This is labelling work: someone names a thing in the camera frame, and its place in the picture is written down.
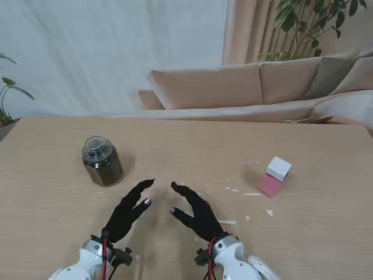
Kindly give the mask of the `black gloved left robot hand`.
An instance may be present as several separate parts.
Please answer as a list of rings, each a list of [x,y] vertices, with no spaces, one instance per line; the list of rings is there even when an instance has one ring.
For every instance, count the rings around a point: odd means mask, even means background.
[[[122,198],[101,231],[102,239],[106,238],[108,242],[116,243],[127,235],[132,224],[151,206],[150,198],[144,199],[139,204],[138,202],[142,192],[151,187],[153,183],[154,179],[141,181]]]

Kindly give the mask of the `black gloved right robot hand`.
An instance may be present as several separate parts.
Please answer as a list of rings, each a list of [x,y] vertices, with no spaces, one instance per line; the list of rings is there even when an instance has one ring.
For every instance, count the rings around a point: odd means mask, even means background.
[[[196,192],[184,185],[171,183],[171,188],[184,197],[192,207],[193,216],[176,207],[170,208],[170,213],[186,227],[192,229],[200,238],[207,242],[216,241],[228,235],[216,219],[210,204]]]

